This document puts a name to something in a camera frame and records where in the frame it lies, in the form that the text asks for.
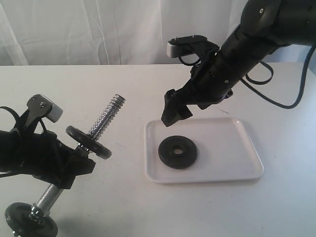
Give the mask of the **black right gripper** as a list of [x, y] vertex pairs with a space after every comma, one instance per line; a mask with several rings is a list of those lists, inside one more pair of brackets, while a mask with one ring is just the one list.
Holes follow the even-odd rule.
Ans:
[[199, 64], [191, 69], [191, 78], [178, 90], [169, 90], [164, 95], [161, 121], [166, 127], [193, 116], [188, 105], [197, 105], [204, 110], [233, 95], [234, 54], [209, 51], [201, 54]]

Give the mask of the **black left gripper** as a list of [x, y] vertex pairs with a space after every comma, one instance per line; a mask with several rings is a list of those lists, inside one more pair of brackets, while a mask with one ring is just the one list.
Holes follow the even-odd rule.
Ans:
[[55, 133], [33, 135], [29, 151], [32, 176], [59, 189], [71, 189], [74, 176], [90, 174], [96, 165], [89, 158], [73, 155], [74, 150]]

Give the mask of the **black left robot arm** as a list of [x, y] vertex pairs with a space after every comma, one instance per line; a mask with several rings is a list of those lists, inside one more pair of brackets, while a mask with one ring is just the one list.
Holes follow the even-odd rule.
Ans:
[[57, 139], [55, 133], [21, 140], [16, 132], [0, 132], [0, 171], [32, 175], [60, 189], [70, 189], [77, 176], [92, 173], [95, 162]]

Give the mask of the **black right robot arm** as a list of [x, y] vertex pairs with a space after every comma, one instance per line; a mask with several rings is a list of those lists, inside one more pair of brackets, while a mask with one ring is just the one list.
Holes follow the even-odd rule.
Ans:
[[316, 3], [313, 0], [249, 0], [239, 25], [218, 46], [201, 35], [167, 42], [167, 55], [196, 55], [191, 77], [164, 96], [161, 121], [172, 126], [192, 116], [189, 105], [204, 110], [232, 96], [232, 88], [263, 59], [290, 45], [316, 47]]

